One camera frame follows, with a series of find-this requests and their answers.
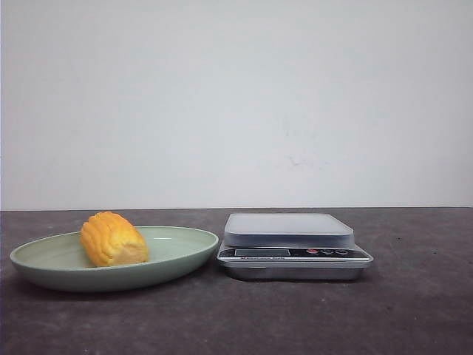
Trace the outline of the yellow corn cob piece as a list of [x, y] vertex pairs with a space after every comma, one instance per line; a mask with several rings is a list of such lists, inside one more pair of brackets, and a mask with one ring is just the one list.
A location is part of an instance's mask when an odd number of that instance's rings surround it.
[[142, 234], [114, 212], [98, 212], [80, 231], [80, 242], [94, 266], [110, 267], [146, 263], [149, 247]]

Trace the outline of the silver digital kitchen scale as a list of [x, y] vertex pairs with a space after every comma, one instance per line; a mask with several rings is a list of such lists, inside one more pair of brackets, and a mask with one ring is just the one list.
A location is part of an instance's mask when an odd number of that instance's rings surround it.
[[373, 258], [324, 213], [234, 213], [218, 263], [240, 280], [356, 280]]

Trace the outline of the light green oval plate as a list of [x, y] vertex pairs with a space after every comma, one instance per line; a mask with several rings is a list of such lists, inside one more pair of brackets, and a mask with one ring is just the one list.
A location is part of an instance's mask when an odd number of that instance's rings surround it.
[[124, 291], [157, 285], [187, 275], [207, 262], [219, 245], [214, 233], [178, 226], [138, 226], [149, 247], [149, 261], [95, 267], [78, 232], [26, 243], [10, 253], [17, 272], [44, 288], [70, 292]]

